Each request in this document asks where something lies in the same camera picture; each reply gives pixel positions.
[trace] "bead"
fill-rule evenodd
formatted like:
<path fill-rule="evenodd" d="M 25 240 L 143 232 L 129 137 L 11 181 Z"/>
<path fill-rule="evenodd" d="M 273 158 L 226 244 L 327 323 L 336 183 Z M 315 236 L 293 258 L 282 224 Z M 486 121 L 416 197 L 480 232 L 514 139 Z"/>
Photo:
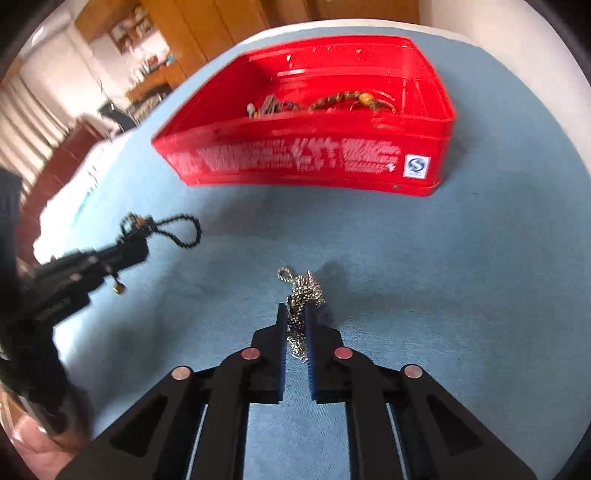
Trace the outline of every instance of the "bead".
<path fill-rule="evenodd" d="M 255 114 L 255 112 L 256 112 L 256 106 L 255 106 L 255 104 L 254 103 L 249 103 L 246 106 L 246 113 L 248 114 L 249 117 L 252 118 L 253 115 Z"/>
<path fill-rule="evenodd" d="M 365 106 L 369 106 L 370 103 L 375 102 L 375 97 L 371 93 L 361 93 L 359 95 L 359 101 Z"/>

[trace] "table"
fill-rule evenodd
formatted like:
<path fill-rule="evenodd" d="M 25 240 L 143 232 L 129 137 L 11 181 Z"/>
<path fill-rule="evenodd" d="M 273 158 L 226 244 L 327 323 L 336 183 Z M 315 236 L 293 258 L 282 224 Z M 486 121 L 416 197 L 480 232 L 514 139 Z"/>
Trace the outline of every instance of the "table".
<path fill-rule="evenodd" d="M 186 80 L 186 75 L 178 62 L 166 65 L 155 72 L 146 76 L 146 78 L 135 85 L 125 96 L 131 101 L 136 102 L 145 97 L 146 93 L 163 85 L 169 85 L 172 90 L 178 87 Z"/>
<path fill-rule="evenodd" d="M 211 367 L 247 345 L 288 294 L 277 269 L 310 269 L 347 346 L 386 367 L 423 365 L 549 480 L 591 419 L 589 175 L 540 100 L 485 51 L 363 25 L 286 28 L 239 44 L 142 124 L 69 244 L 112 242 L 128 211 L 195 214 L 203 241 L 182 251 L 151 239 L 149 260 L 122 276 L 126 296 L 99 290 L 92 308 L 56 329 L 63 361 L 87 391 L 99 433 L 175 366 Z M 455 104 L 446 181 L 431 197 L 189 188 L 150 146 L 167 118 L 238 53 L 372 33 L 412 38 Z M 348 478 L 344 409 L 313 404 L 306 368 L 291 358 L 284 402 L 251 409 L 245 464 L 246 479 L 285 477 Z"/>

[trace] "silver chain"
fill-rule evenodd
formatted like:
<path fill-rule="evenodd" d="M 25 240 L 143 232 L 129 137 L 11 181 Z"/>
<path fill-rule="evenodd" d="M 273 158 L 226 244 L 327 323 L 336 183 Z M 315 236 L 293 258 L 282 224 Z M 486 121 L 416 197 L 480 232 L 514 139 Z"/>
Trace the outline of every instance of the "silver chain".
<path fill-rule="evenodd" d="M 324 303 L 322 288 L 310 270 L 307 275 L 296 275 L 290 267 L 283 267 L 277 271 L 277 277 L 292 285 L 291 295 L 287 297 L 289 310 L 287 342 L 291 346 L 292 356 L 306 363 L 308 350 L 306 348 L 304 309 L 309 303 L 313 303 L 317 307 Z"/>

